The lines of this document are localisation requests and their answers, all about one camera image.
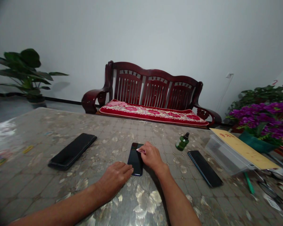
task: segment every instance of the green bottle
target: green bottle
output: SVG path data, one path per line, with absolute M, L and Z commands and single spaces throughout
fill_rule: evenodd
M 187 132 L 184 136 L 181 136 L 179 139 L 180 140 L 176 143 L 175 146 L 178 150 L 183 151 L 183 149 L 189 143 L 189 133 Z

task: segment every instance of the floral cushion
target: floral cushion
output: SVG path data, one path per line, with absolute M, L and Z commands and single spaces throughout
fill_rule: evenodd
M 192 110 L 172 110 L 156 107 L 145 107 L 134 104 L 120 104 L 112 105 L 107 103 L 100 108 L 100 112 L 107 115 L 116 115 L 128 118 L 145 119 L 156 122 L 182 124 L 189 126 L 206 126 L 208 122 L 195 115 Z

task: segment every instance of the table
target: table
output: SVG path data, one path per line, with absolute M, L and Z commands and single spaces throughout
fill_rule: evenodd
M 98 139 L 68 171 L 47 167 L 48 161 L 81 133 Z M 179 136 L 190 142 L 180 152 Z M 150 141 L 170 167 L 203 225 L 283 225 L 281 214 L 263 199 L 253 182 L 256 199 L 243 177 L 229 177 L 204 150 L 210 130 L 108 116 L 39 108 L 0 124 L 0 150 L 12 153 L 0 166 L 0 218 L 8 223 L 68 198 L 95 183 L 115 161 L 127 162 L 132 142 Z M 23 153 L 28 146 L 33 149 Z M 199 150 L 223 180 L 210 189 L 188 150 Z M 257 180 L 250 174 L 251 180 Z M 167 225 L 164 196 L 153 172 L 132 176 L 117 196 L 78 225 Z

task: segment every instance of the clear plastic box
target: clear plastic box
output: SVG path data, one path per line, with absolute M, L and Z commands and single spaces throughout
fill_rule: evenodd
M 246 170 L 256 169 L 256 167 L 250 161 L 232 149 L 227 143 L 225 143 L 215 134 L 211 135 L 211 138 L 206 144 L 205 149 L 231 176 Z

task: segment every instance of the green pen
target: green pen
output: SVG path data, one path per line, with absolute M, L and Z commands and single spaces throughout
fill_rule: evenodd
M 246 178 L 246 181 L 247 181 L 247 184 L 248 184 L 248 187 L 249 187 L 249 190 L 250 190 L 251 194 L 254 195 L 255 194 L 255 190 L 254 190 L 254 188 L 252 186 L 251 180 L 249 179 L 247 172 L 244 172 L 244 176 Z

